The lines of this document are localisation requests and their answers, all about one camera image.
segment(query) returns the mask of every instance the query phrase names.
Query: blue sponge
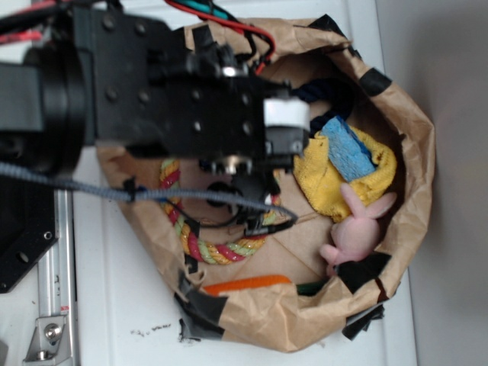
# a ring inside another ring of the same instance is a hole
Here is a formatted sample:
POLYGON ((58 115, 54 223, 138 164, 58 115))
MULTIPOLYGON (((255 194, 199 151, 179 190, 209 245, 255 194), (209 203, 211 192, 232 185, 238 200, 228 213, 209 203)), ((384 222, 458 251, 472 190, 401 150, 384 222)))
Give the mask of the blue sponge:
POLYGON ((329 120, 321 134, 329 138, 329 159, 347 182, 376 170, 371 153, 341 117, 329 120))

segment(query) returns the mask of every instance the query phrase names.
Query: screw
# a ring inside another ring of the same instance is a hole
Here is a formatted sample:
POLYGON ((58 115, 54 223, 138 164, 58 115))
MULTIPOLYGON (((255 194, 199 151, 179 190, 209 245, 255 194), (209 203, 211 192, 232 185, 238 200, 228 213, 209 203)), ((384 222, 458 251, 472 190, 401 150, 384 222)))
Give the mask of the screw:
POLYGON ((48 358, 49 358, 49 352, 48 351, 42 350, 42 351, 39 351, 37 353, 37 360, 38 361, 44 361, 44 360, 47 360, 48 358))
POLYGON ((149 101, 151 100, 151 95, 146 89, 140 89, 138 96, 139 96, 139 101, 144 104, 149 103, 149 101))
POLYGON ((49 324, 44 328, 44 335, 50 342, 56 342, 61 338, 61 328, 57 324, 49 324))
POLYGON ((115 19, 110 14, 106 14, 101 23, 107 31, 113 31, 115 29, 115 19))
POLYGON ((196 121, 193 123, 193 131, 195 132, 201 132, 201 124, 200 122, 196 121))
POLYGON ((147 28, 146 28, 146 25, 142 21, 137 21, 135 28, 136 28, 136 33, 139 34, 140 36, 146 35, 147 28))
POLYGON ((113 86, 108 86, 105 89, 105 97, 107 97, 109 101, 116 101, 119 98, 119 92, 113 86))
POLYGON ((197 89, 193 89, 191 91, 191 98, 194 100, 194 101, 199 101, 201 99, 201 94, 200 92, 197 90, 197 89))
POLYGON ((242 124, 242 130, 247 136, 252 135, 252 124, 248 120, 242 124))

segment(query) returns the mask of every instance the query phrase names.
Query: plush ear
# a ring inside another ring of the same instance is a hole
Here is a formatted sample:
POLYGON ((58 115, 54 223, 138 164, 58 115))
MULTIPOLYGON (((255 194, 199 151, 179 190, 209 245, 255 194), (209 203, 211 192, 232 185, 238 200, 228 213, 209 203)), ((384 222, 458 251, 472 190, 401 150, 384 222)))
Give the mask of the plush ear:
POLYGON ((355 190, 352 189, 347 183, 341 184, 341 194, 344 197, 344 201, 348 204, 351 209, 352 216, 354 217, 366 217, 366 207, 363 202, 356 194, 355 190))
POLYGON ((371 219, 382 217, 395 203, 397 194, 394 192, 386 193, 379 200, 366 207, 366 214, 371 219))

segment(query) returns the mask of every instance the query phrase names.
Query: white wall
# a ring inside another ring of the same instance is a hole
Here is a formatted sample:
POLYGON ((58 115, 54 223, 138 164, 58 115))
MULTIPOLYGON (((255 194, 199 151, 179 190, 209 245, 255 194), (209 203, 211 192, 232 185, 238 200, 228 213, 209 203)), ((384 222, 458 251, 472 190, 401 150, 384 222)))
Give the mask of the white wall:
POLYGON ((433 119, 435 196, 410 268, 420 365, 488 364, 488 2, 377 0, 386 73, 433 119))

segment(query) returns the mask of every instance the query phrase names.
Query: orange object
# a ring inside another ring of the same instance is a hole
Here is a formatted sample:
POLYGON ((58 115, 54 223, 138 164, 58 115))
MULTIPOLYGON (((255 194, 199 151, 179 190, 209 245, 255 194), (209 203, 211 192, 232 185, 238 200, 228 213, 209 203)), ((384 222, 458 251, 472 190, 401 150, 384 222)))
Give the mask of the orange object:
POLYGON ((221 292, 237 291, 245 288, 258 288, 272 286, 273 284, 291 284, 288 277, 281 274, 272 274, 269 276, 260 276, 253 278, 245 278, 243 280, 223 282, 221 284, 212 284, 204 287, 205 291, 210 295, 219 296, 221 292))

